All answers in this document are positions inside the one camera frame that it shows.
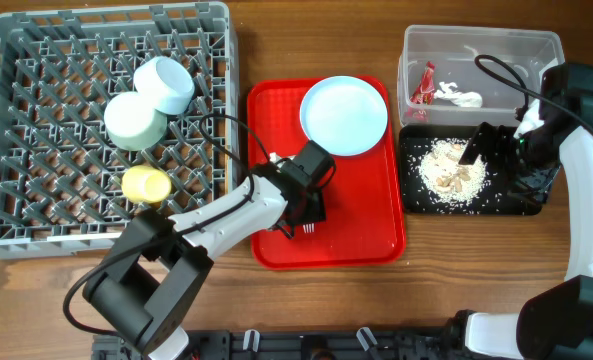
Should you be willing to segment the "white napkin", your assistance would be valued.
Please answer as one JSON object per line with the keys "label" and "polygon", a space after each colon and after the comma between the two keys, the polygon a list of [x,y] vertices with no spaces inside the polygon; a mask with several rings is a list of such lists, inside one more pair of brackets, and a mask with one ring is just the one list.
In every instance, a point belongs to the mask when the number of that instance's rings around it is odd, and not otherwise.
{"label": "white napkin", "polygon": [[477,92],[462,92],[455,82],[440,82],[439,88],[434,92],[434,98],[446,100],[458,107],[481,108],[482,96]]}

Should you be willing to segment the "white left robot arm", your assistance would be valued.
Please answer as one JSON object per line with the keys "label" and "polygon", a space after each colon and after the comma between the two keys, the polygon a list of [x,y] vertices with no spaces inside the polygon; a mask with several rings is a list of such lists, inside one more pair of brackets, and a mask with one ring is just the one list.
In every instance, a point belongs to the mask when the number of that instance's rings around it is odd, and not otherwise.
{"label": "white left robot arm", "polygon": [[146,210],[120,233],[82,295],[126,343],[152,359],[176,359],[189,343],[181,323],[215,260],[245,238],[325,220],[323,187],[333,157],[308,141],[294,157],[254,166],[231,193],[163,216]]}

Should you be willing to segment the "white plastic fork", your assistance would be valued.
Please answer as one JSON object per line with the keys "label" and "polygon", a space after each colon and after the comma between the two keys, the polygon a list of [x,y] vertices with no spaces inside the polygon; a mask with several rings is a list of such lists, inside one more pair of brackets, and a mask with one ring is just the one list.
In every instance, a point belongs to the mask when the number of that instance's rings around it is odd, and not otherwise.
{"label": "white plastic fork", "polygon": [[313,233],[315,231],[315,225],[313,223],[306,224],[303,226],[303,231],[305,233]]}

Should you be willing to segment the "small light blue bowl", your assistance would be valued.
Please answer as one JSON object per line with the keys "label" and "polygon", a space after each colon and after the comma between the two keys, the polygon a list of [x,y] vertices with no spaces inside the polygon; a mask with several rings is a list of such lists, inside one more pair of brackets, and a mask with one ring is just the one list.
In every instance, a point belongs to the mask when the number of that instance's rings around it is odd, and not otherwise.
{"label": "small light blue bowl", "polygon": [[167,115],[184,113],[195,92],[188,70],[164,56],[154,57],[138,67],[133,83],[152,107]]}

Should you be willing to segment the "yellow plastic cup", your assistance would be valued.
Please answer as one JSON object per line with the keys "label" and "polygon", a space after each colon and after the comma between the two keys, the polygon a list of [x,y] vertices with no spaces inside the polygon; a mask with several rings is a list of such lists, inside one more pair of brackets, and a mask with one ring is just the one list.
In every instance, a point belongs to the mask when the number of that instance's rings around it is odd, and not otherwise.
{"label": "yellow plastic cup", "polygon": [[138,165],[123,174],[121,189],[125,197],[133,203],[158,203],[171,193],[172,183],[165,172]]}

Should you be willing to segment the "red snack wrapper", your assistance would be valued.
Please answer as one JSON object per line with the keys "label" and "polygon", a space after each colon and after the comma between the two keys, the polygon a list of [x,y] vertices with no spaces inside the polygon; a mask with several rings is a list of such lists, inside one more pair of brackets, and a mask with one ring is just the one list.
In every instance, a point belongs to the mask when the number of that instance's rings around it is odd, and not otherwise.
{"label": "red snack wrapper", "polygon": [[405,112],[406,120],[415,122],[428,121],[428,111],[416,108],[416,105],[431,105],[433,103],[436,91],[434,86],[434,72],[435,65],[431,61],[427,61],[421,80],[409,98],[412,107]]}

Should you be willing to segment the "light green bowl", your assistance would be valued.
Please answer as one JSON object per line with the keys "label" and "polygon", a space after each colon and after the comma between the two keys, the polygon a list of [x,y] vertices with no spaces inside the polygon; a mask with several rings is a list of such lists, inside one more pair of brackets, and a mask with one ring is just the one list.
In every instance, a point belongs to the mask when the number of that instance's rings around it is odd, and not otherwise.
{"label": "light green bowl", "polygon": [[113,97],[104,110],[103,120],[113,144],[128,151],[155,145],[167,129],[167,116],[137,92],[123,92]]}

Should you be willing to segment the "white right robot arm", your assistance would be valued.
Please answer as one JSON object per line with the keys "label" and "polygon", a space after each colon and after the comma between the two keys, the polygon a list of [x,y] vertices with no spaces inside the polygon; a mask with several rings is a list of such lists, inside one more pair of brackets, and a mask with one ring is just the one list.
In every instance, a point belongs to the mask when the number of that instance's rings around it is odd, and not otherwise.
{"label": "white right robot arm", "polygon": [[547,169],[565,171],[570,213],[570,255],[563,283],[528,300],[517,314],[461,311],[462,348],[506,359],[593,359],[593,67],[562,63],[545,70],[541,89],[512,82],[485,66],[495,80],[538,100],[537,116],[517,113],[520,125],[509,135],[503,127],[481,123],[460,159],[478,158],[505,172],[513,197],[536,200],[544,186],[525,178]]}

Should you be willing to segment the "large light blue plate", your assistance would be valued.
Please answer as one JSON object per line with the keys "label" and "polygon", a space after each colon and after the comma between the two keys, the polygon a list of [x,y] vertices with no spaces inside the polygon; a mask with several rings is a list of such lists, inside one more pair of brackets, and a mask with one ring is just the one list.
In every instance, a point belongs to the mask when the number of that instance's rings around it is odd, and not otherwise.
{"label": "large light blue plate", "polygon": [[314,84],[301,101],[299,118],[309,140],[332,155],[345,157],[375,147],[389,123],[381,94],[352,76],[328,77]]}

